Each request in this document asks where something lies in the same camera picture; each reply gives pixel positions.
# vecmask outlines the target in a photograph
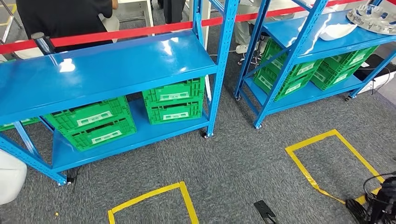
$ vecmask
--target caster wheel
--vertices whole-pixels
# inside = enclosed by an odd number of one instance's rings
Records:
[[[208,139],[208,138],[209,138],[209,136],[206,134],[206,132],[202,133],[201,136],[202,136],[202,138],[204,138],[204,139]]]

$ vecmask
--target green plastic crate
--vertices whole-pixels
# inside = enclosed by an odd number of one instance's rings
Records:
[[[200,101],[204,98],[205,77],[142,91],[147,107]]]
[[[25,126],[25,125],[31,125],[31,124],[40,122],[40,120],[38,118],[30,118],[30,119],[22,120],[21,122]],[[0,132],[5,131],[5,130],[9,130],[9,129],[13,129],[13,128],[15,128],[15,126],[13,124],[1,125],[0,126]]]
[[[272,56],[276,55],[281,50],[281,47],[274,40],[269,39],[267,45],[265,46],[261,63],[269,60],[270,58],[272,58]],[[281,71],[284,61],[286,60],[286,56],[286,53],[282,54],[278,58],[275,58],[273,61],[271,61],[271,63],[267,64],[266,67],[269,68],[272,72],[278,74]],[[322,61],[323,59],[319,59],[316,61],[295,65],[293,69],[289,72],[286,80],[296,80],[307,74],[315,72],[318,69],[319,65],[322,63]]]
[[[125,96],[63,110],[44,116],[63,135],[80,132],[101,124],[131,117]]]
[[[342,55],[327,57],[322,63],[326,64],[335,72],[343,72],[357,65],[361,65],[375,51],[375,49],[377,49],[377,47],[378,46],[373,46]]]
[[[290,79],[287,80],[283,83],[282,87],[280,88],[278,94],[275,97],[275,101],[278,101],[292,93],[294,93],[297,90],[300,90],[304,88],[309,80],[311,79],[313,73],[307,74],[303,77],[300,77],[298,79]],[[260,72],[258,72],[253,81],[258,85],[261,89],[263,89],[267,94],[272,89],[273,84],[275,83],[277,74],[272,72],[268,68],[262,68]]]
[[[86,151],[134,133],[136,126],[133,119],[122,118],[64,137],[78,151]]]
[[[347,80],[358,68],[360,64],[354,67],[342,71],[335,72],[330,69],[327,65],[321,64],[319,69],[312,76],[311,81],[321,90],[327,90],[328,88],[338,84],[341,81]]]
[[[163,124],[202,116],[203,100],[176,105],[146,107],[150,124]]]

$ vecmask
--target black cable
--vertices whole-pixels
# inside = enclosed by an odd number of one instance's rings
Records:
[[[368,182],[369,180],[372,180],[372,179],[376,178],[376,177],[379,177],[379,176],[387,176],[387,175],[396,175],[396,171],[394,171],[394,172],[392,172],[392,173],[379,174],[379,175],[376,175],[376,176],[372,176],[372,177],[368,178],[368,179],[363,183],[363,190],[364,190],[364,193],[367,195],[367,197],[370,197],[370,196],[371,196],[371,193],[368,193],[368,192],[367,192],[367,189],[366,189],[366,184],[367,184],[367,182]],[[384,203],[384,204],[390,204],[390,203],[388,203],[388,202],[384,202],[384,201],[378,200],[378,199],[376,199],[376,198],[371,198],[371,199],[372,199],[372,200],[375,200],[375,201],[378,201],[378,202],[381,202],[381,203]]]

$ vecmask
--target white pants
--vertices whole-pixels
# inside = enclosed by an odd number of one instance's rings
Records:
[[[251,14],[257,13],[260,7],[238,5],[237,14]],[[293,18],[294,14],[286,14],[274,17],[267,17],[265,21],[280,21]],[[250,30],[249,24],[255,24],[256,20],[249,20],[245,22],[236,22],[234,26],[235,41],[237,44],[249,44],[250,42]]]

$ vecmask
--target white object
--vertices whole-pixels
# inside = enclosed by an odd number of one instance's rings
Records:
[[[329,25],[320,33],[319,37],[325,41],[332,41],[350,34],[356,27],[356,24]]]
[[[374,85],[374,89],[376,89],[376,88],[379,88],[379,87],[387,84],[395,77],[395,73],[396,73],[396,71],[391,72],[390,74],[385,74],[383,76],[374,78],[374,81],[370,81],[358,94],[360,94],[362,92],[366,92],[368,90],[372,90],[373,85]]]
[[[0,149],[0,204],[14,200],[26,178],[26,164]]]

